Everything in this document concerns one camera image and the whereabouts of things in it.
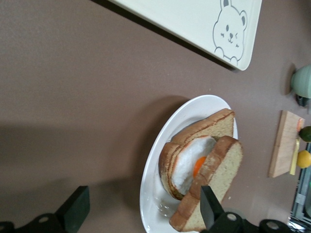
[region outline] table surface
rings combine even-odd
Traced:
[[[268,178],[281,110],[311,63],[311,4],[264,0],[250,66],[231,70],[106,0],[0,2],[0,221],[54,212],[89,185],[87,232],[144,232],[139,186],[171,114],[205,94],[236,112],[244,159],[224,207],[288,220],[300,170]]]

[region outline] cutting board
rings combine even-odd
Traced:
[[[269,177],[290,171],[298,131],[305,120],[289,111],[282,111],[270,164]]]

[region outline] green round object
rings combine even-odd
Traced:
[[[299,131],[299,136],[305,142],[311,142],[311,126],[306,126]]]

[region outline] orange egg yolk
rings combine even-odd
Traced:
[[[206,159],[206,157],[203,156],[203,157],[199,158],[199,159],[196,161],[196,163],[195,163],[195,165],[194,165],[194,169],[193,169],[193,177],[196,177],[196,175],[198,174],[198,172],[199,172],[199,170],[200,170],[202,164],[204,163],[205,159]]]

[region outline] bear face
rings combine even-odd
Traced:
[[[215,52],[230,61],[239,61],[244,51],[244,31],[247,26],[245,11],[239,11],[231,5],[231,0],[221,0],[221,11],[213,28]]]

